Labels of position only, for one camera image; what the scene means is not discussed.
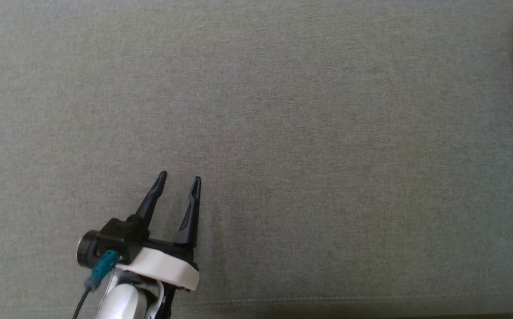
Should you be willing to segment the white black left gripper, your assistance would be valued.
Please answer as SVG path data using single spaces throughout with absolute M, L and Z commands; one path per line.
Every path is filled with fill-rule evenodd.
M 163 194 L 166 178 L 167 171 L 161 171 L 135 212 L 142 222 L 151 222 L 157 200 Z M 137 274 L 151 281 L 161 281 L 178 289 L 195 291 L 200 275 L 194 266 L 193 251 L 184 247 L 197 246 L 201 187 L 202 180 L 200 176 L 196 176 L 188 192 L 188 208 L 178 232 L 173 237 L 174 244 L 147 240 L 131 263 L 119 263 L 116 269 Z

